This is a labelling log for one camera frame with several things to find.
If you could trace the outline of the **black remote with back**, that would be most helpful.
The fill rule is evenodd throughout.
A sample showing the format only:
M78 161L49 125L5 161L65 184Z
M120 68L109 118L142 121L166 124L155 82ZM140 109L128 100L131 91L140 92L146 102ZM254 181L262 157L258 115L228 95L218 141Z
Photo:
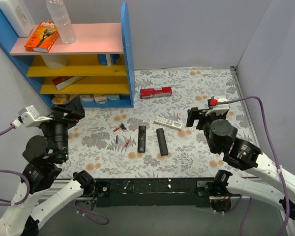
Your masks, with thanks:
M165 138L165 134L164 134L164 129L158 128L156 130L156 134L157 134L157 139L158 139L158 144L159 144L161 156L168 155L169 153L168 153L168 147L167 147L166 138Z

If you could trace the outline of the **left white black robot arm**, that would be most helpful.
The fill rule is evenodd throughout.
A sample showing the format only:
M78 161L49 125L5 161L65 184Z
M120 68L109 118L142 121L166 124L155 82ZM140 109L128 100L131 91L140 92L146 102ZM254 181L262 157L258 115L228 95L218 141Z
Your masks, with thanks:
M42 226L60 209L80 196L91 196L95 180L87 172L74 173L69 183L39 204L62 169L58 166L69 159L68 130L85 117L78 95L60 105L53 105L47 116L41 116L33 105L23 108L10 124L14 129L38 127L42 135L31 137L22 156L28 162L19 175L17 191L11 201L0 200L7 209L0 218L0 236L36 236Z

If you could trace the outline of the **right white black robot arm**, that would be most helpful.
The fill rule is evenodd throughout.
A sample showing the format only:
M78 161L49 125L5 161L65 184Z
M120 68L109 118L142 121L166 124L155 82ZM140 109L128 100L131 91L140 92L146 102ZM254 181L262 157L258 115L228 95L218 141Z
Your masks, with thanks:
M295 221L295 175L285 169L277 170L274 161L249 141L237 138L238 129L226 119L228 110L191 108L187 111L187 127L197 120L196 128L203 131L209 150L223 154L231 167L262 179L266 184L233 176L219 170L213 182L217 195L237 193L263 201L289 214Z

